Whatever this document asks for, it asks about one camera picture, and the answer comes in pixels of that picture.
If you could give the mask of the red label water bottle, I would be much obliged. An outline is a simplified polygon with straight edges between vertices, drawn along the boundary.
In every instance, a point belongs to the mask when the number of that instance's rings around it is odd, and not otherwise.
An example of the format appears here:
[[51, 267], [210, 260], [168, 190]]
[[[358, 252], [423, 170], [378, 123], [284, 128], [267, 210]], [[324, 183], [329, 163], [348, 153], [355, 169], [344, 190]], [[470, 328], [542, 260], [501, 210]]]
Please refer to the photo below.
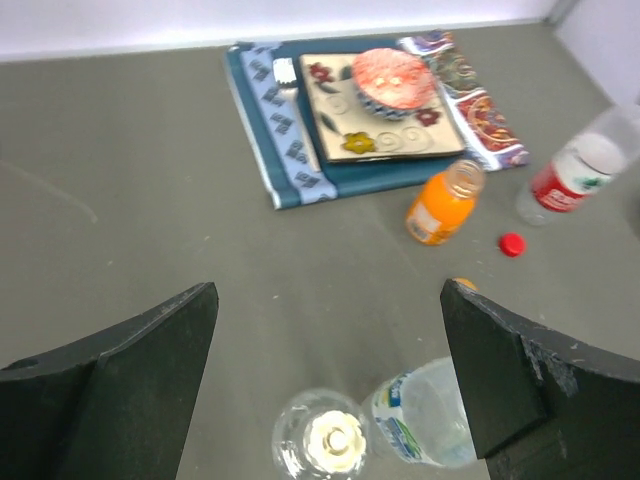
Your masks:
[[639, 106], [614, 105], [565, 144], [529, 180], [516, 201], [535, 226], [578, 209], [639, 160]]

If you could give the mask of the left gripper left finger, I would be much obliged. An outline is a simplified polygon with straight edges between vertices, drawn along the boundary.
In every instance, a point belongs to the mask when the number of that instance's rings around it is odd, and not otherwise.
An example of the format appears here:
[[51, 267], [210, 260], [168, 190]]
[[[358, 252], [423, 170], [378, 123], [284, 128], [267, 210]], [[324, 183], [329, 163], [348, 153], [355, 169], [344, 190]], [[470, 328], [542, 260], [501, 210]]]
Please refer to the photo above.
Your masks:
[[175, 478], [218, 307], [200, 283], [2, 368], [2, 478]]

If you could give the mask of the orange bottle cap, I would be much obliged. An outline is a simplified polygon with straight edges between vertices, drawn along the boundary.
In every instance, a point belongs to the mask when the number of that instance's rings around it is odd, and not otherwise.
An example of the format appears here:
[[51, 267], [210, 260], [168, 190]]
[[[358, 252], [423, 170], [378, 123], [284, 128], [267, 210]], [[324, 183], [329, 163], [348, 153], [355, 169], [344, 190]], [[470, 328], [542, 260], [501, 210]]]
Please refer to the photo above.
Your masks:
[[454, 278], [454, 281], [457, 282], [460, 285], [465, 286], [466, 288], [468, 288], [470, 290], [477, 291], [477, 286], [467, 278], [456, 277], [456, 278]]

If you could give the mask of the clear glass bottle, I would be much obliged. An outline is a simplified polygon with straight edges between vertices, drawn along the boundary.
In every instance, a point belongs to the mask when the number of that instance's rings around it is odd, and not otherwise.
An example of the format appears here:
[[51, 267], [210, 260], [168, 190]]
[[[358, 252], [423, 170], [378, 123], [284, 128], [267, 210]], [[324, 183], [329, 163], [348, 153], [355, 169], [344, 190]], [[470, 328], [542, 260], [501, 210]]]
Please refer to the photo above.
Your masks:
[[272, 457], [282, 479], [358, 479], [368, 459], [369, 422], [350, 397], [325, 388], [295, 395], [278, 416]]

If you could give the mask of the red bottle cap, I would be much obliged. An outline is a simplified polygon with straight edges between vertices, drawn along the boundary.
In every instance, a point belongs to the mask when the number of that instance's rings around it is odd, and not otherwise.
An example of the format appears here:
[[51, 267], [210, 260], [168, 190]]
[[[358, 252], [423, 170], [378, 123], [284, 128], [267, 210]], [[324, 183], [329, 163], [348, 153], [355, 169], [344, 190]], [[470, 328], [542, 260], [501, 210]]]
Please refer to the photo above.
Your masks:
[[507, 232], [503, 234], [498, 242], [500, 251], [508, 257], [518, 257], [526, 252], [526, 240], [516, 232]]

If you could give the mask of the blue cap water bottle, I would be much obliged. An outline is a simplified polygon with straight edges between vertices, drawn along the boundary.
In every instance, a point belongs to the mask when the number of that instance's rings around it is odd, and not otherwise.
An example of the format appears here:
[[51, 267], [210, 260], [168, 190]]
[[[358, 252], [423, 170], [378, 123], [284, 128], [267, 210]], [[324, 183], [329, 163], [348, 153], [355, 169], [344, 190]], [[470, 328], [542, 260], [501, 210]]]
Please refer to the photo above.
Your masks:
[[451, 357], [385, 381], [362, 407], [376, 453], [443, 469], [463, 468], [476, 461]]

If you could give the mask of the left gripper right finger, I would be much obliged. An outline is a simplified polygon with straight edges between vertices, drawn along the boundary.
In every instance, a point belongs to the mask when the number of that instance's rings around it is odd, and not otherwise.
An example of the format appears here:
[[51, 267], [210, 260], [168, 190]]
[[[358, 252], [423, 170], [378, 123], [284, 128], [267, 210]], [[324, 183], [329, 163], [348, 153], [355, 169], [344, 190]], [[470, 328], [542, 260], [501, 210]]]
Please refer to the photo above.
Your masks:
[[447, 280], [447, 341], [493, 479], [636, 479], [639, 363]]

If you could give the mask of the orange juice bottle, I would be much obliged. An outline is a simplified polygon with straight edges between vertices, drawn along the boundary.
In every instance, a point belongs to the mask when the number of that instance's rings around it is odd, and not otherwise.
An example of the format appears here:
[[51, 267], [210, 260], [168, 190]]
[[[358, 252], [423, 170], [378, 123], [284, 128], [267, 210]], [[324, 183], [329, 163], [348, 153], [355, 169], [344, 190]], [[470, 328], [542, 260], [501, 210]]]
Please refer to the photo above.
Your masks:
[[457, 160], [433, 176], [406, 214], [409, 233], [424, 245], [445, 243], [473, 212], [485, 180], [482, 166], [469, 159]]

